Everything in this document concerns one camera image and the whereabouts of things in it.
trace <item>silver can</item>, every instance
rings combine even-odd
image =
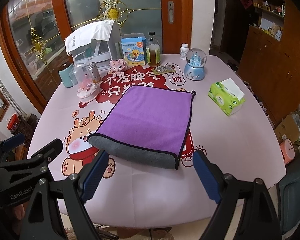
[[[93,82],[95,84],[99,84],[101,82],[101,77],[96,63],[90,62],[89,64],[87,64],[87,70],[89,71]]]

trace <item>green tissue package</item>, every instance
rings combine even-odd
[[[240,110],[245,99],[244,93],[231,78],[213,83],[209,97],[226,113],[227,116]]]

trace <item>vinegar bottle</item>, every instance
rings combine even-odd
[[[155,38],[154,32],[149,32],[149,39],[146,43],[147,62],[150,67],[160,65],[160,44]]]

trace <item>pink figurine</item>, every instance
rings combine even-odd
[[[114,72],[114,76],[124,76],[124,71],[127,67],[127,63],[123,59],[113,60],[110,62],[111,71]]]

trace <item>pink stool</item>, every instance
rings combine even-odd
[[[282,143],[280,143],[280,149],[282,152],[284,164],[287,165],[293,160],[295,156],[291,141],[289,139],[284,140]]]

